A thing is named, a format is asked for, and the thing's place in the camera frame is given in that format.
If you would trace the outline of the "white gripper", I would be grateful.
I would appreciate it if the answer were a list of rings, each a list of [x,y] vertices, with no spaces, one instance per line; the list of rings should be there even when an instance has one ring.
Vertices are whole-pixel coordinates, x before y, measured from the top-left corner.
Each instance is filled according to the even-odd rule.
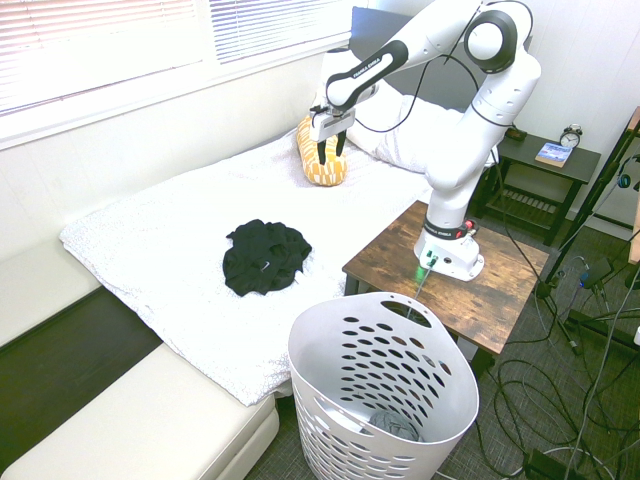
[[[337,135],[336,156],[342,155],[346,142],[347,132],[355,123],[355,109],[351,108],[339,112],[331,106],[315,106],[310,109],[310,133],[312,141],[316,142],[318,162],[326,163],[326,140]]]

